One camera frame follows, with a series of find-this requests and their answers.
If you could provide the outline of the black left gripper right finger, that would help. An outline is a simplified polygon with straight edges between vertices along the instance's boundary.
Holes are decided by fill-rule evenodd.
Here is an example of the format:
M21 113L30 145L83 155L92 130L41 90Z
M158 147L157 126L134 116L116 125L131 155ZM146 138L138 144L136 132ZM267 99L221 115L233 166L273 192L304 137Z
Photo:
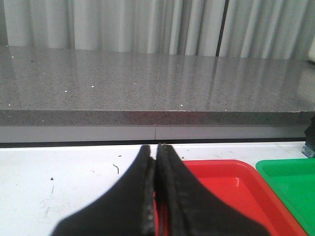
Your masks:
M156 156L160 236L265 236L267 229L224 203L186 167L171 145Z

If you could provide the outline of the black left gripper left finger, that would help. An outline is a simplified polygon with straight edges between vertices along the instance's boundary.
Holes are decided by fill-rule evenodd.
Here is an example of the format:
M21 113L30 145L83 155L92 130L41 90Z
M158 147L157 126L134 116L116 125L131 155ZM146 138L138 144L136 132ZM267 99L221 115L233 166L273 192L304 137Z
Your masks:
M100 198L58 223L54 236L153 236L155 161L143 145L128 170Z

